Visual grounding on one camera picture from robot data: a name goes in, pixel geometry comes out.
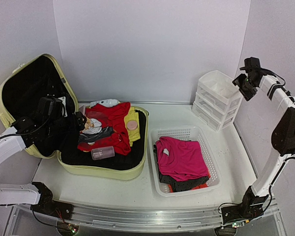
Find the orange garment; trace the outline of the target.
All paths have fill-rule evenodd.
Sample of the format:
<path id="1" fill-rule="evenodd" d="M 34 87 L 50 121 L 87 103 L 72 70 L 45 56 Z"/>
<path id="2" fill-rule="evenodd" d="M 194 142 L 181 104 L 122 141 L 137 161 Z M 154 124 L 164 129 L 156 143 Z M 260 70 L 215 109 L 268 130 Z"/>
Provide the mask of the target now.
<path id="1" fill-rule="evenodd" d="M 207 188 L 207 187 L 208 187 L 208 185 L 205 183 L 205 184 L 198 185 L 198 186 L 192 188 L 191 190 L 198 190 L 198 189 Z M 167 188 L 168 188 L 169 193 L 174 192 L 174 190 L 170 184 L 167 184 Z"/>

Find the black garment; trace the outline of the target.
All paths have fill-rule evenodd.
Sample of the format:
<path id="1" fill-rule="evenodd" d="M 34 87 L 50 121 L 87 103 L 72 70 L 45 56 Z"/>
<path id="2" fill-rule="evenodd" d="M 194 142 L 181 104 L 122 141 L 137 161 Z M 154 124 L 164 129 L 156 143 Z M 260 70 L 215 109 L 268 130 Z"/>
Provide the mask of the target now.
<path id="1" fill-rule="evenodd" d="M 153 145 L 153 153 L 156 154 L 156 145 L 155 144 Z M 198 185 L 205 184 L 210 178 L 210 177 L 202 177 L 199 179 L 177 182 L 169 176 L 162 175 L 158 169 L 158 164 L 157 164 L 157 170 L 158 170 L 159 181 L 161 183 L 170 184 L 171 187 L 173 188 L 174 192 L 189 191 Z"/>

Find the white perforated plastic basket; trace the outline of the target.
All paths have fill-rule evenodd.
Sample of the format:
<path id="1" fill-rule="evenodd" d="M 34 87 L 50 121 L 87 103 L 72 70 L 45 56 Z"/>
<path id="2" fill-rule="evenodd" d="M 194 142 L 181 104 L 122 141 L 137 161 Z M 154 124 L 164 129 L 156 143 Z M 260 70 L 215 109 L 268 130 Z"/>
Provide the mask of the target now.
<path id="1" fill-rule="evenodd" d="M 220 187 L 217 162 L 199 127 L 153 129 L 149 133 L 149 150 L 159 195 L 182 197 Z"/>

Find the magenta garment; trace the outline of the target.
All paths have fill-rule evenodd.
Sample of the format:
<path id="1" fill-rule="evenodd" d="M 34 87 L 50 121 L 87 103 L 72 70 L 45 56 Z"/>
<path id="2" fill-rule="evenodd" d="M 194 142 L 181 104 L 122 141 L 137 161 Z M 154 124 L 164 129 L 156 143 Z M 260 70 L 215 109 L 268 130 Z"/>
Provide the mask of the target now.
<path id="1" fill-rule="evenodd" d="M 162 175 L 177 182 L 210 177 L 199 142 L 162 136 L 155 145 L 158 169 Z"/>

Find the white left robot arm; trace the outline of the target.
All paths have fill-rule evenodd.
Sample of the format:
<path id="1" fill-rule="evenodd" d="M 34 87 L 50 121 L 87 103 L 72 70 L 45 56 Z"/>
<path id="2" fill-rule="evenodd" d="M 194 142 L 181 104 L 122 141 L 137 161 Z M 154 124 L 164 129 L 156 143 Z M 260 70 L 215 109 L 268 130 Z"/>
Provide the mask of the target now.
<path id="1" fill-rule="evenodd" d="M 9 127 L 0 135 L 0 209 L 36 203 L 46 215 L 56 211 L 56 203 L 42 196 L 32 185 L 31 179 L 36 171 L 38 180 L 50 188 L 57 200 L 77 202 L 82 195 L 78 186 L 84 178 L 69 173 L 56 163 L 48 165 L 43 161 L 39 164 L 25 151 L 23 137 L 15 131 L 14 127 Z"/>

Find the white plastic drawer organizer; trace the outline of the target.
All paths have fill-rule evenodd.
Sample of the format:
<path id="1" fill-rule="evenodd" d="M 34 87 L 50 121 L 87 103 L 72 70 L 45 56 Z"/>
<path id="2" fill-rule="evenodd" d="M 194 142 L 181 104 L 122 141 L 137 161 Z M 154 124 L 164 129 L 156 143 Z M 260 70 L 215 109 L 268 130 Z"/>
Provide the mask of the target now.
<path id="1" fill-rule="evenodd" d="M 192 112 L 209 128 L 219 132 L 233 124 L 242 95 L 226 74 L 214 70 L 199 81 L 192 105 Z"/>

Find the pink round container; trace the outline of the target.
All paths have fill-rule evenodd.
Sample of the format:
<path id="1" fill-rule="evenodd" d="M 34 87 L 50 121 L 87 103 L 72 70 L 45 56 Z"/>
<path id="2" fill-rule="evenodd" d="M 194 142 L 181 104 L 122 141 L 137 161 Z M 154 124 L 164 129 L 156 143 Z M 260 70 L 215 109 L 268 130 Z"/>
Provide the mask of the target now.
<path id="1" fill-rule="evenodd" d="M 134 131 L 138 128 L 138 123 L 135 120 L 129 120 L 126 124 L 126 127 L 129 131 Z"/>

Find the pale green hard-shell suitcase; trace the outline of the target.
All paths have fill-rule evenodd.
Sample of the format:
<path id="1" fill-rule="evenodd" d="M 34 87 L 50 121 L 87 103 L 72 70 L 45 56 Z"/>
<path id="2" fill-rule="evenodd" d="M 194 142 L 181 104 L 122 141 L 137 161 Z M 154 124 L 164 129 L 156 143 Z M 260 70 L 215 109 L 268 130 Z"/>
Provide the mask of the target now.
<path id="1" fill-rule="evenodd" d="M 45 119 L 40 118 L 36 111 L 38 102 L 40 98 L 49 96 L 62 100 L 64 117 L 76 112 L 86 116 L 86 109 L 96 105 L 88 105 L 82 111 L 57 60 L 52 55 L 42 54 L 20 65 L 0 85 L 0 120 L 6 128 L 12 127 L 12 123 L 21 117 L 42 122 Z M 148 112 L 140 107 L 131 107 L 139 114 L 141 138 L 133 143 L 127 155 L 115 153 L 111 158 L 93 160 L 91 151 L 78 149 L 81 131 L 52 137 L 30 147 L 24 143 L 25 150 L 38 158 L 56 158 L 72 174 L 118 180 L 134 179 L 141 174 L 146 160 Z"/>

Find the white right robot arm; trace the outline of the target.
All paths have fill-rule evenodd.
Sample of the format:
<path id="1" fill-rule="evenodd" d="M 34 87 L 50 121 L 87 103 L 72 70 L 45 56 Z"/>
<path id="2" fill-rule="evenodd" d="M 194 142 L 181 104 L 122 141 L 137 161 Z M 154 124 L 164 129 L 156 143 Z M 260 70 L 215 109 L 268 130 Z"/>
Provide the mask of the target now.
<path id="1" fill-rule="evenodd" d="M 248 187 L 237 212 L 243 218 L 262 215 L 267 199 L 272 199 L 272 188 L 279 175 L 290 160 L 295 160 L 295 96 L 286 90 L 285 85 L 278 81 L 279 76 L 263 68 L 245 68 L 233 84 L 246 101 L 256 95 L 257 90 L 263 91 L 277 108 L 280 120 L 271 135 L 271 152 L 261 174 Z"/>

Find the clear pink plastic bottle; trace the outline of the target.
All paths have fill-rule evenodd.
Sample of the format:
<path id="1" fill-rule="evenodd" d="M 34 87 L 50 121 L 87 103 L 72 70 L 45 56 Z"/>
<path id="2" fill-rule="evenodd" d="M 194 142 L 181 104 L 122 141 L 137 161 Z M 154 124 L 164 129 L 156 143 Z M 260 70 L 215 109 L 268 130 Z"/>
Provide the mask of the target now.
<path id="1" fill-rule="evenodd" d="M 100 147 L 91 150 L 91 157 L 93 160 L 102 160 L 115 156 L 115 150 L 113 146 Z"/>

